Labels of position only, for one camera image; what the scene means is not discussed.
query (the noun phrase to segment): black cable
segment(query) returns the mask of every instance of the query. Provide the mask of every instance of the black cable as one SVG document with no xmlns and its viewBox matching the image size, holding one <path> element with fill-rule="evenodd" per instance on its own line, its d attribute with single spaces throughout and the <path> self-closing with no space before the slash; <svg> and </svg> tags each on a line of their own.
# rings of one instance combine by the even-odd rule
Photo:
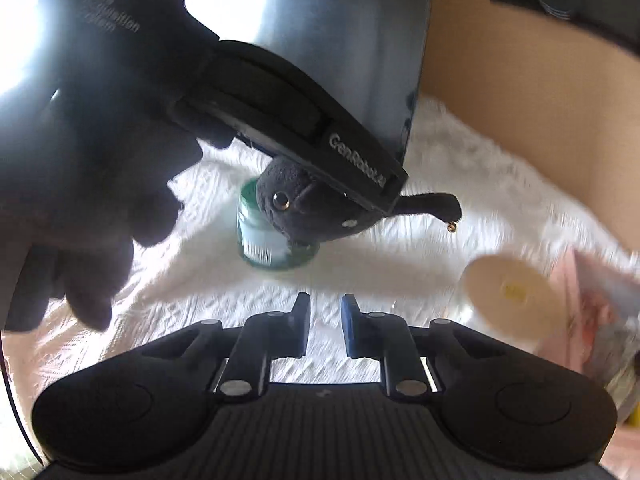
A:
<svg viewBox="0 0 640 480">
<path fill-rule="evenodd" d="M 27 431 L 24 429 L 24 425 L 20 420 L 20 414 L 18 413 L 18 409 L 15 405 L 14 395 L 11 392 L 11 382 L 9 380 L 9 372 L 6 369 L 6 362 L 4 360 L 4 351 L 2 350 L 1 336 L 0 336 L 0 370 L 2 371 L 2 380 L 4 381 L 4 389 L 6 390 L 6 395 L 9 399 L 9 404 L 11 405 L 12 412 L 14 412 L 15 421 L 18 424 L 18 427 L 20 428 L 20 432 L 24 437 L 24 441 L 27 443 L 27 446 L 29 446 L 29 449 L 31 449 L 31 452 L 33 453 L 34 457 L 36 457 L 36 460 L 40 462 L 41 465 L 44 465 L 44 462 L 40 458 L 40 455 L 36 451 L 35 447 L 33 447 L 33 444 L 31 443 L 31 439 L 29 438 L 29 435 L 27 434 Z"/>
</svg>

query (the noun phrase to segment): plush toy eye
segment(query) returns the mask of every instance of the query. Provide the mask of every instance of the plush toy eye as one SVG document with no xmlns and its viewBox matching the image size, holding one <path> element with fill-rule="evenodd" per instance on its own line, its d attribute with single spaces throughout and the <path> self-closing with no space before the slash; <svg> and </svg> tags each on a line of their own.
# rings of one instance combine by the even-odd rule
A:
<svg viewBox="0 0 640 480">
<path fill-rule="evenodd" d="M 273 195 L 273 206 L 280 211 L 289 209 L 289 197 L 283 191 L 279 191 Z"/>
</svg>

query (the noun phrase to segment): green jar lid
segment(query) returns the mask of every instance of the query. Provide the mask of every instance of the green jar lid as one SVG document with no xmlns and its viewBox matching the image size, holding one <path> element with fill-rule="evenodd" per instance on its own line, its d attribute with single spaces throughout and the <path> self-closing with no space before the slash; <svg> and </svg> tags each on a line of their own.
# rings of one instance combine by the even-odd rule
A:
<svg viewBox="0 0 640 480">
<path fill-rule="evenodd" d="M 240 190 L 240 200 L 242 202 L 242 205 L 246 208 L 260 211 L 255 190 L 255 186 L 257 183 L 258 179 L 252 178 L 250 181 L 244 184 L 244 186 L 242 186 L 242 189 Z"/>
</svg>

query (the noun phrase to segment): screw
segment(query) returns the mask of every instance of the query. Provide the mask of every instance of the screw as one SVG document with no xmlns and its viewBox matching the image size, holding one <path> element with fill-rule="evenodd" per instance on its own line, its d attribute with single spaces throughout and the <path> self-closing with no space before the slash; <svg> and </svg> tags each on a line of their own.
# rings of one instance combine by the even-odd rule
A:
<svg viewBox="0 0 640 480">
<path fill-rule="evenodd" d="M 241 397 L 251 391 L 251 384 L 247 381 L 227 381 L 220 385 L 220 391 L 228 397 Z"/>
<path fill-rule="evenodd" d="M 396 390 L 407 397 L 417 397 L 427 391 L 427 385 L 422 381 L 400 381 L 396 384 Z"/>
</svg>

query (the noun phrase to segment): cardboard wall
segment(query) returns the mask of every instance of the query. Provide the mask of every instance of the cardboard wall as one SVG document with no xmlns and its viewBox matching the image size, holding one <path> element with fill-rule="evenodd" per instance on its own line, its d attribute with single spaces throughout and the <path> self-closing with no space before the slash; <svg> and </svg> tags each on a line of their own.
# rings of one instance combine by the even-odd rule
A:
<svg viewBox="0 0 640 480">
<path fill-rule="evenodd" d="M 640 250 L 640 58 L 543 14 L 433 0 L 422 92 Z"/>
</svg>

